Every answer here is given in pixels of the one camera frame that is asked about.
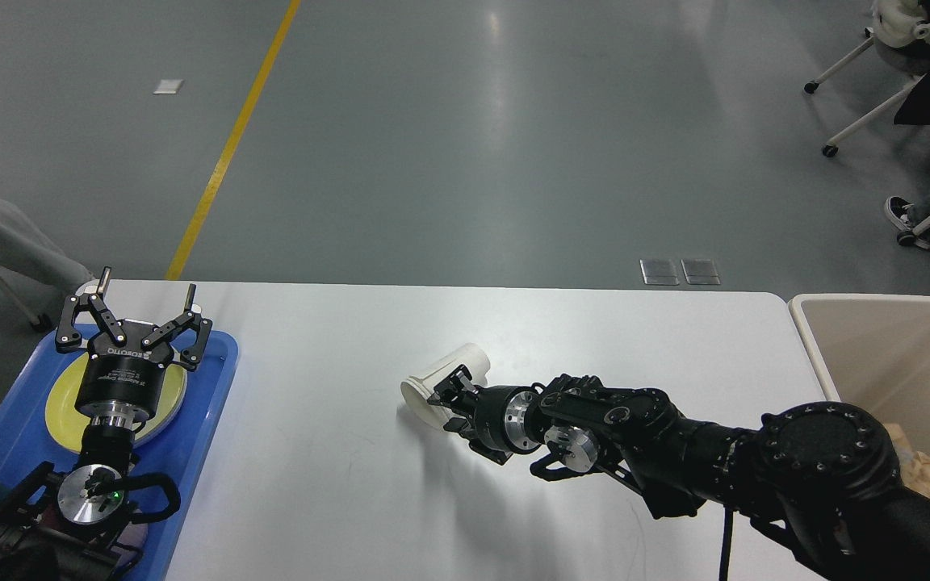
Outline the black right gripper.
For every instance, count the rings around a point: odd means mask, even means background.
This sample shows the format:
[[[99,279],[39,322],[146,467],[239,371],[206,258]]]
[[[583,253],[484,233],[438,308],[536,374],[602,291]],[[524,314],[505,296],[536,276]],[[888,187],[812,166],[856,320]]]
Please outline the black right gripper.
[[[458,365],[433,387],[425,400],[443,408],[474,408],[472,420],[453,416],[446,433],[469,442],[473,452],[503,466],[514,454],[532,454],[543,443],[532,437],[526,415],[538,399],[535,387],[497,386],[480,391],[467,365]]]

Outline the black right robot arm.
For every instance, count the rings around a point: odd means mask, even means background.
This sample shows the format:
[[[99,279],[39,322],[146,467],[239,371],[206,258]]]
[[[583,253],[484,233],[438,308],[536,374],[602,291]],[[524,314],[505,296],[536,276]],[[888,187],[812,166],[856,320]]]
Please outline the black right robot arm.
[[[902,482],[886,428],[862,408],[819,401],[765,413],[757,430],[686,418],[657,387],[606,387],[595,376],[482,387],[455,367],[425,393],[444,429],[503,464],[546,446],[532,475],[602,472],[651,516],[726,508],[829,580],[930,580],[930,499]]]

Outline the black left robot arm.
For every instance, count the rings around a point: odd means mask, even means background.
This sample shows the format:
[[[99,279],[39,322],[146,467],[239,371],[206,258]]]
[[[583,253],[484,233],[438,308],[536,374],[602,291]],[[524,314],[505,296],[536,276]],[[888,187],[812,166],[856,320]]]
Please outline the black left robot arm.
[[[0,580],[119,580],[144,556],[127,530],[182,506],[165,472],[134,474],[137,427],[157,415],[167,370],[195,371],[213,328],[189,284],[163,324],[118,319],[107,306],[111,269],[64,300],[58,353],[87,354],[75,411],[88,419],[66,472],[44,461],[0,503]]]

